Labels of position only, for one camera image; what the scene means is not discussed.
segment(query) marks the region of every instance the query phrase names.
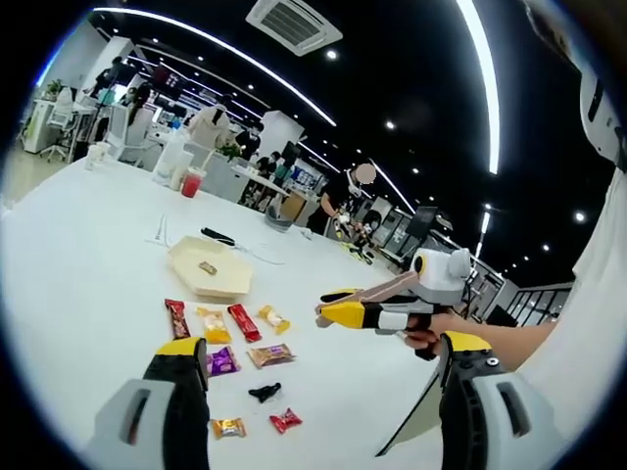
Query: floor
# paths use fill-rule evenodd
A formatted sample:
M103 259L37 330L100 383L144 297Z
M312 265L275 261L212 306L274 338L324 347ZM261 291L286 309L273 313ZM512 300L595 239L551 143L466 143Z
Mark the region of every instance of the floor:
M65 166L58 160L48 163L45 158L25 152L17 144L4 162L0 203L5 209L11 209L42 181Z

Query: black ceiling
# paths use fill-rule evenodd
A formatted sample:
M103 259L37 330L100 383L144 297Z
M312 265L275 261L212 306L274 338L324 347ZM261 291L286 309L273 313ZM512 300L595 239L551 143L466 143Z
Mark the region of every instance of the black ceiling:
M256 97L299 116L310 136L308 146L327 154L335 166L372 158L411 203L418 199L441 207L452 219L452 238L472 252L483 205L490 203L493 217L481 258L497 270L508 269L506 276L518 285L572 279L572 265L603 206L612 166L597 156L583 133L577 71L535 36L522 4L474 2L499 86L501 164L495 176L488 171L483 78L457 2L403 0L391 8L390 2L369 0L357 8L355 2L309 0L344 34L333 45L340 55L335 62L325 60L323 50L298 58L246 23L255 3L129 0L126 6L194 25L243 50L310 97L337 127L261 71L191 32L129 15L96 14L91 21L108 32L116 27L139 44L169 51L241 88L253 83ZM148 57L159 60L155 54ZM166 62L193 76L194 69ZM208 75L195 78L218 91L233 91ZM251 110L266 111L238 95ZM387 119L397 125L394 131L384 127ZM405 208L383 178L373 189ZM584 212L587 221L575 223L575 211ZM551 247L548 253L542 251L545 243Z

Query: red cup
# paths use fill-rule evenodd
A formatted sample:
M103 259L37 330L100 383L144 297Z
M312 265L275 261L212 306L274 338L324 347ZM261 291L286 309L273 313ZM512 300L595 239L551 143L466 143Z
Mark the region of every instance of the red cup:
M183 180L183 187L180 190L181 194L186 198L193 198L196 196L196 191L203 183L205 172L198 168L189 168L185 179Z

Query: beige tray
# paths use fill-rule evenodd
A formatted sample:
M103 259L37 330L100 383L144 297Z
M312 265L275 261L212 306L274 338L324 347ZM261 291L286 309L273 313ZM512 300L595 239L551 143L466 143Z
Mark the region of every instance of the beige tray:
M184 237L168 256L172 269L198 296L230 298L247 294L251 288L253 268L222 243ZM216 275L198 267L202 261L215 266Z

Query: air conditioning vent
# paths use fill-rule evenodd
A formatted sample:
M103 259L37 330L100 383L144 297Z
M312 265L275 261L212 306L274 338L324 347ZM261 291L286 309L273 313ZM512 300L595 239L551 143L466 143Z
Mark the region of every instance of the air conditioning vent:
M301 0L259 0L246 21L302 57L342 39L342 33Z

